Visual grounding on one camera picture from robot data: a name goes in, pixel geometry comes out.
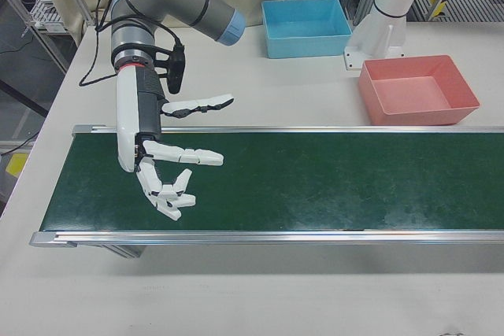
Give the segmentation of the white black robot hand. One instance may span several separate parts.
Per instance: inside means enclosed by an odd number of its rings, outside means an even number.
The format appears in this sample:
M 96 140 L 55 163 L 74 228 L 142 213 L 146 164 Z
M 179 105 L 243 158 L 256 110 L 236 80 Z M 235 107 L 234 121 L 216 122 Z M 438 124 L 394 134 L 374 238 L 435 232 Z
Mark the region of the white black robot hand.
M 186 189 L 191 170 L 184 169 L 171 183 L 163 183 L 156 161 L 221 166 L 224 157 L 211 150 L 184 149 L 161 143 L 161 116 L 183 118 L 192 113 L 220 110 L 233 103 L 231 94 L 207 99 L 168 102 L 157 73 L 143 65 L 128 64 L 117 75 L 117 151 L 120 166 L 134 172 L 149 202 L 172 220 L 195 196 Z

